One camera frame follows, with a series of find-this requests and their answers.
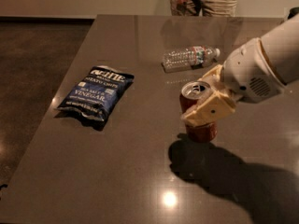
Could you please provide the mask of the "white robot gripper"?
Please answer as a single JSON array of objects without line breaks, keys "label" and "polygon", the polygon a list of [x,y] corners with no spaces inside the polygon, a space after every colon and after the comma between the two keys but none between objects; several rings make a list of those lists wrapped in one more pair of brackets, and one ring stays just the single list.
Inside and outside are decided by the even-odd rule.
[{"label": "white robot gripper", "polygon": [[[260,38],[253,38],[234,50],[223,64],[218,64],[201,78],[214,90],[225,86],[244,102],[260,103],[281,94],[282,78],[274,71]],[[213,91],[205,101],[197,101],[181,116],[186,125],[197,127],[223,119],[235,112],[236,101],[230,94]]]}]

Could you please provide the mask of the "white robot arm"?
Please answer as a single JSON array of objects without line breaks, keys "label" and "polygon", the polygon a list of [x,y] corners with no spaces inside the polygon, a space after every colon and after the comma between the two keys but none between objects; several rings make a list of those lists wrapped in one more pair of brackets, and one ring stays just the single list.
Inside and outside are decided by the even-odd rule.
[{"label": "white robot arm", "polygon": [[239,102],[260,103],[283,93],[299,79],[299,15],[267,34],[252,38],[199,80],[204,96],[181,116],[196,127],[223,119]]}]

